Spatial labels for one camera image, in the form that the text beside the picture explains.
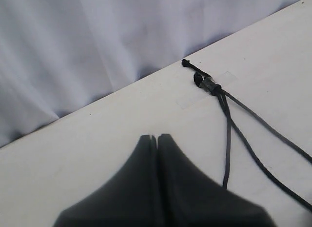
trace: black cable end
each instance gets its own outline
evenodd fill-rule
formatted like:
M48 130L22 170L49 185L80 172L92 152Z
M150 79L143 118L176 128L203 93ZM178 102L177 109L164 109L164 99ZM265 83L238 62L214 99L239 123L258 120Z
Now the black cable end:
M182 59L182 66L183 67L190 67L190 61L186 59Z
M203 77L202 75L199 74L199 72L195 72L194 73L194 82L196 84L197 87L200 86L200 84L203 82Z

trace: fabric backdrop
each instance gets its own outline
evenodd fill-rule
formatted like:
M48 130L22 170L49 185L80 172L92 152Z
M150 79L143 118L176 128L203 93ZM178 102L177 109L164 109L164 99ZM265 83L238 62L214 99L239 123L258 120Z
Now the fabric backdrop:
M0 0L0 146L295 1Z

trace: black plastic object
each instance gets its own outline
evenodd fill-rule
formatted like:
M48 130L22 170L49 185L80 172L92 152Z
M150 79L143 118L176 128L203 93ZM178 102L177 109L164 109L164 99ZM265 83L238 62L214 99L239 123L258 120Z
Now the black plastic object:
M168 226L274 227L266 211L202 173L169 134L158 139L160 183Z
M162 227L155 137L141 136L131 157L103 187L63 211L54 227Z

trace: white table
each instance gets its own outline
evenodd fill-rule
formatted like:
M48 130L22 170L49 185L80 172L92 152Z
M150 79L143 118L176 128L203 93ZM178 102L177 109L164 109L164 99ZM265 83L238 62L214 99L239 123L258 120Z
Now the white table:
M187 57L312 154L312 0L300 1ZM282 182L312 202L312 168L230 102L234 120ZM222 182L226 121L180 61L0 150L0 226L51 226L105 183L142 134L170 133ZM233 133L229 190L262 205L278 226L312 215L269 181Z

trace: black cord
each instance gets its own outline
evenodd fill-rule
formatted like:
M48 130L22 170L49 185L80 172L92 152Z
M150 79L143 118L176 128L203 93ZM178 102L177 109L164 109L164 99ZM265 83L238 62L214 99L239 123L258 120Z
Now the black cord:
M204 88L206 91L211 92L211 94L215 95L218 98L220 107L227 119L227 145L226 145L226 159L225 159L225 172L224 172L224 178L223 178L223 187L227 188L228 180L229 180L229 174L230 174L230 152L231 152L231 126L241 139L241 141L244 143L246 149L248 150L249 154L251 155L252 159L255 161L257 166L261 169L261 171L274 183L276 184L281 190L283 190L285 193L287 193L289 196L294 198L297 202L299 202L302 206L304 206L306 209L308 209L310 212L312 212L312 205L309 204L306 200L301 198L299 195L294 193L292 190L290 190L287 186L285 186L283 183L281 183L273 174L271 174L266 167L262 164L262 162L259 160L255 152L253 151L252 147L248 143L247 139L245 138L244 134L240 131L240 129L237 127L233 119L231 118L229 105L226 99L226 96L229 97L231 100L233 100L235 103L237 103L239 106L241 106L243 109L245 109L247 112L251 114L257 121L259 121L266 129L268 129L273 135L275 135L277 138L279 138L281 141L286 143L288 146L290 146L292 149L294 149L297 153L299 153L301 156L303 156L306 160L308 160L312 164L312 157L306 153L304 150L302 150L300 147L295 145L293 142L282 136L280 133L278 133L275 129L273 129L268 123L266 123L261 117L259 117L256 113L254 113L252 110L250 110L247 106L245 106L243 103L241 103L238 99L233 97L231 94L226 92L221 88L220 85L216 84L211 76L199 68L195 67L194 65L190 64L189 61L183 60L182 65L184 67L190 67L193 70L196 71L194 75L194 82L198 87ZM199 75L203 75L205 79L199 78Z

